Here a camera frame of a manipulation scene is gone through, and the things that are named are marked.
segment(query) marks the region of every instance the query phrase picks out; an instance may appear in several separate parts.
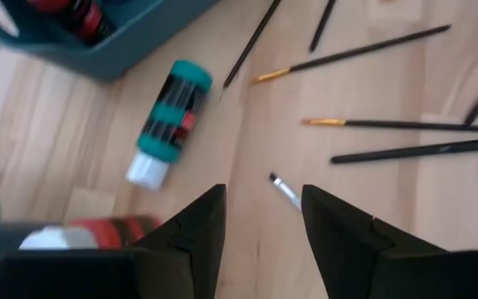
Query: white bottle cap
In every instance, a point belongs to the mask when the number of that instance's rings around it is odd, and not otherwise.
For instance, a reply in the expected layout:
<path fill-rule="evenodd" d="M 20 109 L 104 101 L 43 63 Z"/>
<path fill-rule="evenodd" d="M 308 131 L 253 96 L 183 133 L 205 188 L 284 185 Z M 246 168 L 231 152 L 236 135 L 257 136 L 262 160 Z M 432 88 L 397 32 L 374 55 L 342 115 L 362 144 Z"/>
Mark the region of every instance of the white bottle cap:
<path fill-rule="evenodd" d="M 159 190 L 168 170 L 168 163 L 138 150 L 126 173 L 126 179 L 145 188 Z"/>
<path fill-rule="evenodd" d="M 21 250 L 98 248 L 94 235 L 85 228 L 47 226 L 30 233 Z"/>

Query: red paint tube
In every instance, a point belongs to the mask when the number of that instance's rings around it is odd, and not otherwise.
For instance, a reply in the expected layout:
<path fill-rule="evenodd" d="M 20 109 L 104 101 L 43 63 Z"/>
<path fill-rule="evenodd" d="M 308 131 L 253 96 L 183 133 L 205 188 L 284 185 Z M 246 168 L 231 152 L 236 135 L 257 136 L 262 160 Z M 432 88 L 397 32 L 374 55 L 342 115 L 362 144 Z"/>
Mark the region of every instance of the red paint tube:
<path fill-rule="evenodd" d="M 69 32 L 95 45 L 115 30 L 99 5 L 92 0 L 28 0 L 39 12 L 50 14 Z"/>

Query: gray plastic bin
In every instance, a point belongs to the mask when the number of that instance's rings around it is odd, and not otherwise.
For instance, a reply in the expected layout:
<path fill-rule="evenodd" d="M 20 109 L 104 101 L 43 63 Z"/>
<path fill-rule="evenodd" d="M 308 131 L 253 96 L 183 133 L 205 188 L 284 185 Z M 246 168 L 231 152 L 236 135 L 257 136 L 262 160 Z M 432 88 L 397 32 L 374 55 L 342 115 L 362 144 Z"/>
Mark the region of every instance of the gray plastic bin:
<path fill-rule="evenodd" d="M 218 0 L 130 0 L 105 2 L 105 15 L 117 31 L 86 47 L 27 0 L 0 0 L 19 30 L 18 37 L 0 27 L 0 44 L 95 79 L 122 75 L 150 51 L 210 8 Z"/>

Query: gold ferrule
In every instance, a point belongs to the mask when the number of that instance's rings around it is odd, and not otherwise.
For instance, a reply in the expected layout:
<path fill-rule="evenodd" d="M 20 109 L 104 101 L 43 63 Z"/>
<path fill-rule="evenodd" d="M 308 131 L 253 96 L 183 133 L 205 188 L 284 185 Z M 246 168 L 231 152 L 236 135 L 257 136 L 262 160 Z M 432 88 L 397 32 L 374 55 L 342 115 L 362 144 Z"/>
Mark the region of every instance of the gold ferrule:
<path fill-rule="evenodd" d="M 278 71 L 273 71 L 273 72 L 270 72 L 268 74 L 258 76 L 254 80 L 254 83 L 261 83 L 261 82 L 264 82 L 264 81 L 272 80 L 272 79 L 287 75 L 289 73 L 290 73 L 290 67 L 287 67 L 285 69 L 281 69 L 281 70 L 278 70 Z"/>
<path fill-rule="evenodd" d="M 333 125 L 333 126 L 346 125 L 346 120 L 340 120 L 340 119 L 304 120 L 303 122 L 307 125 Z"/>

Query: teal plastic container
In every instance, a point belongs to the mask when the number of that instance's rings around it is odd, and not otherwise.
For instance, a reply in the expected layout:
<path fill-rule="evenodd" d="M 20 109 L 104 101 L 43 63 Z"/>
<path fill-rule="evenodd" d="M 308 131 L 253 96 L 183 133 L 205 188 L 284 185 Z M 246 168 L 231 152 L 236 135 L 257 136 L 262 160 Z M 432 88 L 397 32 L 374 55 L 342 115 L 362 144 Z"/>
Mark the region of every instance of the teal plastic container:
<path fill-rule="evenodd" d="M 169 165 L 180 157 L 212 86 L 207 71 L 176 61 L 138 138 L 138 153 L 126 179 L 146 188 L 161 187 Z"/>
<path fill-rule="evenodd" d="M 0 0 L 19 31 L 0 27 L 0 44 L 102 81 L 113 80 L 218 0 L 130 0 L 101 3 L 117 30 L 87 47 L 27 0 Z"/>

